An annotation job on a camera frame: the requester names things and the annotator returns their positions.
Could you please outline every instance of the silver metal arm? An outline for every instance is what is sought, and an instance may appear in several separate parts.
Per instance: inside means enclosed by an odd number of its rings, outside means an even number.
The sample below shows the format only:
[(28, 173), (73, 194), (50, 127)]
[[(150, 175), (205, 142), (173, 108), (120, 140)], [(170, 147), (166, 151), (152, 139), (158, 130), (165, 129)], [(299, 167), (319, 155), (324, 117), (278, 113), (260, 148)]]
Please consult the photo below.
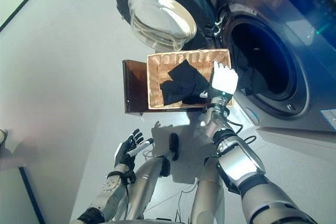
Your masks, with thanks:
[(213, 98), (204, 124), (206, 134), (217, 146), (217, 171), (228, 190), (241, 195), (247, 223), (316, 223), (264, 176), (262, 161), (227, 123), (228, 114), (226, 101)]
[[(129, 171), (127, 165), (118, 164), (114, 172), (124, 174)], [(95, 218), (97, 221), (90, 223), (103, 223), (110, 221), (118, 210), (121, 199), (126, 195), (126, 188), (120, 175), (108, 176), (99, 195), (92, 201), (89, 208), (70, 224), (86, 223), (84, 220)]]

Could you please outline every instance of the washing machine door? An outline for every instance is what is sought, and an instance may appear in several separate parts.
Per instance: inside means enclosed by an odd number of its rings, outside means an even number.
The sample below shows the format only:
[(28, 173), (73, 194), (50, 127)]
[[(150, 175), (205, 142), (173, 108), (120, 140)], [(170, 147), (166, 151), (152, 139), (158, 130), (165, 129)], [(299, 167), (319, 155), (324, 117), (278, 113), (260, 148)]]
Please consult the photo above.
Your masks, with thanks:
[(117, 0), (135, 35), (157, 51), (206, 48), (213, 39), (210, 0)]

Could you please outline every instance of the black cloth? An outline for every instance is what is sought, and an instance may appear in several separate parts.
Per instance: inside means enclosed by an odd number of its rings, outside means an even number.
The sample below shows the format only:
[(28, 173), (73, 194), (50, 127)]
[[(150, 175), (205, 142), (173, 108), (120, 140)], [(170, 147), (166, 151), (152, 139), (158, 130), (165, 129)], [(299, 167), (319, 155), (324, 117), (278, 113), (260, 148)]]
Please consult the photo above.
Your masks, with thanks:
[(206, 99), (200, 98), (200, 94), (207, 90), (209, 83), (197, 69), (189, 65), (187, 60), (184, 60), (168, 74), (172, 81), (160, 84), (164, 105), (181, 100), (186, 104), (206, 102)]

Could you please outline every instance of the woven basket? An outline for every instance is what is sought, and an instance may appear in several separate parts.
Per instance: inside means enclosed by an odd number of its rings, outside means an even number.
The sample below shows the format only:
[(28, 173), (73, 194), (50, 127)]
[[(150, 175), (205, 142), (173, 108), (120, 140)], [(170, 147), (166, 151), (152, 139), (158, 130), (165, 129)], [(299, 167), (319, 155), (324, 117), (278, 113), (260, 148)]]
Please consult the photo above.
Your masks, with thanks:
[[(196, 68), (207, 81), (210, 79), (214, 60), (225, 66), (231, 67), (230, 55), (227, 49), (165, 52), (148, 55), (147, 86), (149, 109), (201, 108), (205, 106), (204, 104), (183, 104), (182, 101), (166, 106), (163, 105), (163, 95), (160, 89), (160, 84), (164, 81), (172, 80), (168, 75), (168, 72), (185, 59), (191, 66)], [(232, 105), (233, 99), (231, 99), (228, 106)]]

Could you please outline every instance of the display screen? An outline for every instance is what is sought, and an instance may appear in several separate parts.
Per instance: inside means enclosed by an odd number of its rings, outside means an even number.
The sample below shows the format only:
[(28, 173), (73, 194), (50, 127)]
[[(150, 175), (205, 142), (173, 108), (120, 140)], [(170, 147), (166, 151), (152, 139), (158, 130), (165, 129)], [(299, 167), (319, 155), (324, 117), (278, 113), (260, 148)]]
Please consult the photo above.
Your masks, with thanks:
[(333, 0), (289, 0), (315, 28), (336, 48), (336, 3)]

